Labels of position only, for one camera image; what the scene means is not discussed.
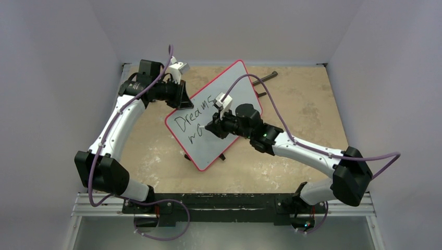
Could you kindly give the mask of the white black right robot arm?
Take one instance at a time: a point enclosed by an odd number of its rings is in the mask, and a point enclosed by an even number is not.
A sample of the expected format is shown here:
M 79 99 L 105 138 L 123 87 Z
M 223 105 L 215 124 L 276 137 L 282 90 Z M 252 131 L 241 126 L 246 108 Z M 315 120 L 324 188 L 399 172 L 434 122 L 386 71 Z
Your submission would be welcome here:
M 325 174 L 325 180 L 302 183 L 296 190 L 292 204 L 300 212 L 334 199 L 357 207 L 373 177 L 366 162 L 359 160 L 362 155 L 357 149 L 326 149 L 291 137 L 287 131 L 265 123 L 251 104 L 241 104 L 224 115 L 215 113 L 204 128 L 220 139 L 231 134 L 246 138 L 261 153 L 289 158 Z

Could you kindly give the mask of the pink framed whiteboard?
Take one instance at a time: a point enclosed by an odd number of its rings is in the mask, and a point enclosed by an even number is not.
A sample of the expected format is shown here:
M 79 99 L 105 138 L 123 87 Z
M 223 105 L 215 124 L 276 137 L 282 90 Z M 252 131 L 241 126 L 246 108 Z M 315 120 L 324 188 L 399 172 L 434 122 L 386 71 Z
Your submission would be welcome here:
M 190 97 L 193 109 L 175 110 L 165 118 L 166 127 L 199 171 L 206 170 L 238 139 L 231 134 L 219 139 L 198 126 L 212 121 L 212 115 L 217 112 L 213 106 L 217 95 L 225 93 L 240 76 L 247 73 L 245 63 L 235 61 Z

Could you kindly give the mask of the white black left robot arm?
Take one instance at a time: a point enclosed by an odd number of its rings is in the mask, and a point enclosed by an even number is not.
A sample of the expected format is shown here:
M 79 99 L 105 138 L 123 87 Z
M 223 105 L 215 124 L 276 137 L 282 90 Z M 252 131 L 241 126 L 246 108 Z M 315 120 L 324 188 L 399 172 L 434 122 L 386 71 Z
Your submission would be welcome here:
M 149 103 L 164 101 L 173 109 L 193 108 L 182 75 L 189 70 L 186 62 L 172 58 L 168 66 L 160 62 L 141 60 L 139 70 L 120 86 L 115 108 L 104 129 L 87 151 L 78 151 L 75 165 L 81 182 L 88 190 L 90 203 L 94 190 L 108 196 L 135 201 L 142 213 L 155 208 L 154 189 L 138 182 L 120 164 L 123 147 L 129 134 Z

